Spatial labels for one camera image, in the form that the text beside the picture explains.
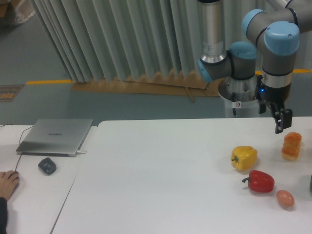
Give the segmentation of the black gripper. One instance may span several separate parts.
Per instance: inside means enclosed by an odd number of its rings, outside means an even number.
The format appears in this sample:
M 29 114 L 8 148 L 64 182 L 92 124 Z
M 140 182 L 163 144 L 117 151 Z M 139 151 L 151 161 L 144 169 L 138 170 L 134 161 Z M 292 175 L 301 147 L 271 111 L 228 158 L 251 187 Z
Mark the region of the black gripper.
M 263 114 L 269 108 L 275 121 L 275 133 L 282 133 L 292 126 L 293 111 L 285 108 L 284 102 L 289 96 L 291 85 L 274 88 L 263 82 L 263 76 L 256 77 L 255 98 L 258 103 L 258 113 Z

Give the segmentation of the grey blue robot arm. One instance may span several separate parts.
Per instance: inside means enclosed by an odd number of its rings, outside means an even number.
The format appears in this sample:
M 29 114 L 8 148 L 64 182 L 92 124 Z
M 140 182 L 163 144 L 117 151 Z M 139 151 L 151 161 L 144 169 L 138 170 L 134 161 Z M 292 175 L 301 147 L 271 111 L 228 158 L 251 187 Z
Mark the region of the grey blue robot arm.
M 235 42 L 225 49 L 223 1 L 200 0 L 202 55 L 197 61 L 205 82 L 231 77 L 246 81 L 254 91 L 259 113 L 270 110 L 275 133 L 292 125 L 293 112 L 284 105 L 288 98 L 300 35 L 312 29 L 309 0 L 272 0 L 272 13 L 260 9 L 248 12 L 241 28 L 247 42 Z

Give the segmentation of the dark sleeve forearm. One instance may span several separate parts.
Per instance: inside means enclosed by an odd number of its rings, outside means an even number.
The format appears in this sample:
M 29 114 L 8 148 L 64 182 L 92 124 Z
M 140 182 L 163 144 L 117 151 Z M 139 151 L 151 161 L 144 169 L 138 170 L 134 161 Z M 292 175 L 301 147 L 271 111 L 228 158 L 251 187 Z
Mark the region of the dark sleeve forearm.
M 7 200 L 0 198 L 0 234 L 7 234 L 6 227 L 8 221 Z

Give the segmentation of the person's hand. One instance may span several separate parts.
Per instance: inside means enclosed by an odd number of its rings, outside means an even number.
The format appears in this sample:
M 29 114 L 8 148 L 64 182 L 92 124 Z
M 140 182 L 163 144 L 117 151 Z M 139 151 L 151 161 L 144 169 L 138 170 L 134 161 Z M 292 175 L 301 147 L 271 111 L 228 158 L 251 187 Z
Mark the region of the person's hand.
M 0 173 L 0 196 L 7 201 L 11 198 L 13 192 L 19 185 L 20 181 L 13 181 L 15 171 L 6 171 Z

